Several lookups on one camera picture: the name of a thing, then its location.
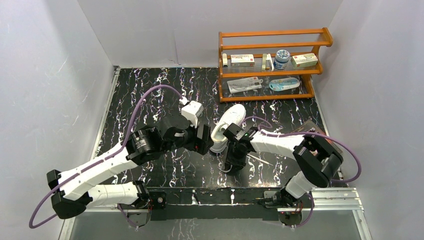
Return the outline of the white shoelace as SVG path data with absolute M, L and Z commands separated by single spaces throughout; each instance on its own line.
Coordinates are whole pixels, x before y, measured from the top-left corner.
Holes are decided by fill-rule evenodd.
M 217 169 L 228 175 L 234 175 L 241 170 L 243 170 L 249 161 L 256 161 L 261 164 L 274 167 L 275 164 L 272 164 L 262 158 L 259 158 L 258 156 L 255 156 L 251 153 L 248 153 L 247 155 L 243 156 L 242 158 L 235 158 L 235 156 L 229 151 L 224 151 L 223 153 L 220 153 L 222 156 L 222 161 L 218 163 Z

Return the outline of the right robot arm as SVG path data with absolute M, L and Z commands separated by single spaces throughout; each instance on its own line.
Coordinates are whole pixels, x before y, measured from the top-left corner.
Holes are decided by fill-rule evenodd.
M 223 135 L 229 143 L 226 164 L 230 171 L 244 167 L 250 152 L 271 153 L 297 162 L 300 171 L 281 190 L 282 202 L 288 207 L 295 207 L 315 188 L 328 187 L 344 161 L 325 136 L 316 132 L 281 134 L 257 127 L 244 131 L 232 123 Z

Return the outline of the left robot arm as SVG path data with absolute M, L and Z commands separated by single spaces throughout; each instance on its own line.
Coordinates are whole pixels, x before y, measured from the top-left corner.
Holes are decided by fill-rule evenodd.
M 52 208 L 60 219 L 73 218 L 97 206 L 124 204 L 145 208 L 151 204 L 152 197 L 143 181 L 109 185 L 103 182 L 177 149 L 205 155 L 213 144 L 208 124 L 195 126 L 181 115 L 158 125 L 138 128 L 129 134 L 127 141 L 79 167 L 48 172 Z

